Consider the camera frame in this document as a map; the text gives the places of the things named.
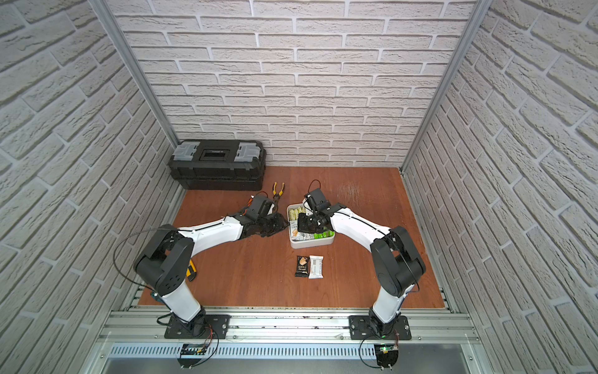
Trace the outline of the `grey storage box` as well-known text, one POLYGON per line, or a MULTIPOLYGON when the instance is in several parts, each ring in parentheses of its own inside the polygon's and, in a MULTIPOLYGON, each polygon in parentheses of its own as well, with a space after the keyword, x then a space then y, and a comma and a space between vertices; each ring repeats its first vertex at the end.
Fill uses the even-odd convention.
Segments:
POLYGON ((310 216, 312 215, 311 210, 309 210, 308 207, 305 206, 305 204, 291 204, 287 207, 287 220, 289 221, 289 238, 290 238, 290 242, 291 242, 291 247, 293 249, 305 249, 305 248, 310 248, 310 247, 316 247, 316 246, 328 246, 331 245, 334 241, 334 238, 323 238, 322 234, 309 234, 309 233, 303 233, 303 232, 299 232, 298 230, 298 220, 297 221, 291 221, 289 218, 289 210, 293 209, 293 208, 301 208, 302 212, 301 213, 305 213, 306 215, 310 216))

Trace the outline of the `pale yellow cookie packet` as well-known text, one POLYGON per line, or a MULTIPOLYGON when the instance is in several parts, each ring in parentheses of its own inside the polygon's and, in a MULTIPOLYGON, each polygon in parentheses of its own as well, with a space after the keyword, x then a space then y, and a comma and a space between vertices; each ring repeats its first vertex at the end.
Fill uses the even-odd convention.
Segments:
POLYGON ((293 208, 289 210, 289 218, 291 221, 297 221, 299 214, 302 212, 301 208, 293 208))

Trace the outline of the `white cookie packet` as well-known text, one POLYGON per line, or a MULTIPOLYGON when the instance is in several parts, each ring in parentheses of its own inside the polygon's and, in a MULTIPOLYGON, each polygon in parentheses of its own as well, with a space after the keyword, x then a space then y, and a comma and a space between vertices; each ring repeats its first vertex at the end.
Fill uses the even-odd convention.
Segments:
POLYGON ((310 256, 309 279, 323 279, 323 257, 310 256))

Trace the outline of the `right controller board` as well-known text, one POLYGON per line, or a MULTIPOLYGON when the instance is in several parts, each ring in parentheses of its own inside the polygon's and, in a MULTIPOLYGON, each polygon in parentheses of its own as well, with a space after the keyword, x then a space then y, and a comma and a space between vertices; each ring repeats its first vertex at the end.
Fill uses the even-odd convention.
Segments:
POLYGON ((397 345, 375 344, 374 351, 376 364, 381 370, 392 370, 399 360, 400 353, 397 345))

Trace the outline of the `black cookie packet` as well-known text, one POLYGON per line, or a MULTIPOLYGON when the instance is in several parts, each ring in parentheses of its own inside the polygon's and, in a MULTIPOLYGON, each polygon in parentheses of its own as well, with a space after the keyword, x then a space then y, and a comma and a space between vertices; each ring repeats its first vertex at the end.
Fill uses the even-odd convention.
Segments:
POLYGON ((309 257, 297 256, 295 277, 309 277, 309 257))

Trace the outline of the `left aluminium frame post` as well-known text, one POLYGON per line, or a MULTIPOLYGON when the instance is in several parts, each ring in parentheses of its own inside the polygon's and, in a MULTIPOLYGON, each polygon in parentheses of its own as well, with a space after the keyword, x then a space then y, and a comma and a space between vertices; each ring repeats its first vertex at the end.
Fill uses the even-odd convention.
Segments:
POLYGON ((149 109, 156 117, 157 123, 162 128, 171 146, 176 148, 179 144, 179 138, 147 79, 140 62, 135 57, 132 47, 129 45, 129 42, 127 42, 125 34, 118 25, 116 17, 110 10, 109 5, 104 0, 90 0, 90 5, 96 13, 98 20, 102 23, 107 35, 112 40, 116 51, 120 54, 121 59, 129 70, 140 93, 149 105, 149 109))

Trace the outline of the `controller board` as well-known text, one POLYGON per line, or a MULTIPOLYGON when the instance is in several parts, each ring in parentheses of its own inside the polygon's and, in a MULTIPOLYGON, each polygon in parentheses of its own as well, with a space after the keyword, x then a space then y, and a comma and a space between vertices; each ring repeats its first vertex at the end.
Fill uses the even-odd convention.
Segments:
POLYGON ((211 352, 207 344, 183 344, 178 363, 182 369, 191 369, 211 358, 211 352))
POLYGON ((392 370, 399 360, 400 353, 397 345, 375 344, 374 351, 376 364, 381 370, 392 370))

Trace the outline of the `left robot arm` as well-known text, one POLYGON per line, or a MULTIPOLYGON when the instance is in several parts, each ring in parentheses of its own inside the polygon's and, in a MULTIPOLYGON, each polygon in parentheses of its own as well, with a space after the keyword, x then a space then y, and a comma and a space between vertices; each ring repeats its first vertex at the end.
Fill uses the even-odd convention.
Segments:
POLYGON ((157 229, 133 264, 133 269, 184 324, 197 324, 205 315, 186 284, 190 260, 200 252, 253 235, 270 237, 289 222, 276 204, 258 195, 237 213, 193 227, 165 224, 157 229))

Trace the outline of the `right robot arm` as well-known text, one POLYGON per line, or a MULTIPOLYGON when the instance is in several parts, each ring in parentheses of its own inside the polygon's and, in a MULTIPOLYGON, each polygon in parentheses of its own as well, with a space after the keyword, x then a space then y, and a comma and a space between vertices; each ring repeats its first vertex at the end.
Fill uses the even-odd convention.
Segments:
POLYGON ((345 235, 372 255, 381 289, 369 317, 372 327, 383 335, 382 330, 395 323, 406 296, 420 291, 419 280, 426 272, 411 235, 401 226, 375 224, 343 204, 332 204, 320 189, 307 193, 305 204, 308 212, 298 216, 299 232, 345 235))

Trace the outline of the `aluminium front rail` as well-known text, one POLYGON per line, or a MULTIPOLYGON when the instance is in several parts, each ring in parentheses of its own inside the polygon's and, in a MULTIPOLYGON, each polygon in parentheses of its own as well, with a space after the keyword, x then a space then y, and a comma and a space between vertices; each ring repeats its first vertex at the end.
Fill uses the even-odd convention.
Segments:
MULTIPOLYGON (((157 323, 167 310, 141 306, 109 313, 99 333, 102 342, 165 342, 166 328, 157 323)), ((349 317, 365 309, 285 309, 207 307, 207 315, 228 315, 224 343, 351 343, 349 317)), ((404 309, 410 343, 479 344, 470 317, 445 309, 404 309)))

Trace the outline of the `left controller board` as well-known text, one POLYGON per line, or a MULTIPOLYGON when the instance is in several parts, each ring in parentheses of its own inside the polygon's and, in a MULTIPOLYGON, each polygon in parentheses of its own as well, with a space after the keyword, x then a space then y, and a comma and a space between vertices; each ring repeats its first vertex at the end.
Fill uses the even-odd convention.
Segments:
POLYGON ((211 358, 211 352, 207 344, 183 344, 178 363, 182 369, 191 369, 211 358))

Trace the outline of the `yellow handled small pliers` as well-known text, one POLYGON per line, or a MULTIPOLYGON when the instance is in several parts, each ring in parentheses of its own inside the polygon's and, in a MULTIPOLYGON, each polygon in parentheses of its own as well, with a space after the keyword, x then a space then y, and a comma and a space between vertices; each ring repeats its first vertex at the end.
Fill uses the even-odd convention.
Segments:
POLYGON ((283 196, 285 191, 285 183, 282 182, 280 187, 278 187, 278 183, 274 182, 273 184, 273 202, 277 205, 280 202, 281 197, 283 196))

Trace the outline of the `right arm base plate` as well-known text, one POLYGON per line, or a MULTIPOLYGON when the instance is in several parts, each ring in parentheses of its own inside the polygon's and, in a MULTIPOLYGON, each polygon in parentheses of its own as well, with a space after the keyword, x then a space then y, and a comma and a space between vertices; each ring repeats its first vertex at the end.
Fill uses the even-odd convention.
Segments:
POLYGON ((350 339, 361 341, 364 339, 381 339, 395 341, 410 341, 411 327, 406 316, 398 315, 388 324, 383 324, 375 316, 356 315, 348 317, 350 339))

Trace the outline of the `aluminium frame post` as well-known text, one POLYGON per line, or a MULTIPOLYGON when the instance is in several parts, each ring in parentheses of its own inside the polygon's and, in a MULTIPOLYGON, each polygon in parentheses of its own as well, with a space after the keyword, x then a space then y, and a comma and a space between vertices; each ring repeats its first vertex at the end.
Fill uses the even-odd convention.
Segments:
POLYGON ((107 35, 112 40, 116 51, 120 54, 121 59, 129 70, 140 93, 149 105, 149 109, 156 117, 157 123, 162 128, 171 146, 176 148, 179 144, 179 138, 147 79, 140 62, 135 57, 132 47, 129 45, 129 42, 127 42, 125 34, 118 25, 116 17, 110 10, 109 5, 104 0, 90 0, 90 5, 96 13, 98 20, 102 23, 107 35))
POLYGON ((414 156, 417 152, 417 148, 419 148, 420 143, 423 141, 423 137, 431 124, 434 114, 440 108, 444 96, 448 92, 456 74, 459 72, 459 67, 461 66, 470 48, 470 45, 472 44, 473 39, 475 38, 482 24, 482 21, 484 20, 484 17, 489 11, 492 3, 492 0, 481 0, 477 1, 475 6, 473 7, 472 13, 470 14, 470 18, 466 23, 463 34, 458 40, 452 57, 448 62, 445 72, 442 75, 440 84, 437 87, 437 90, 434 93, 434 97, 431 100, 431 104, 429 105, 429 108, 426 111, 423 122, 421 123, 416 133, 416 136, 414 137, 414 141, 412 142, 411 147, 403 161, 403 164, 400 167, 400 173, 402 175, 405 173, 412 160, 414 159, 414 156))

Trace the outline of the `black toolbox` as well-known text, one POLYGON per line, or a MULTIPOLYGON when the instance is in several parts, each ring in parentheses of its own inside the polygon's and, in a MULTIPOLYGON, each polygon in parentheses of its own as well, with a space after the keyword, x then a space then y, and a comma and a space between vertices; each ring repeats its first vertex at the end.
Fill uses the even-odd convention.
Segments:
POLYGON ((259 141, 185 140, 174 150, 168 167, 187 190, 259 191, 266 149, 259 141))

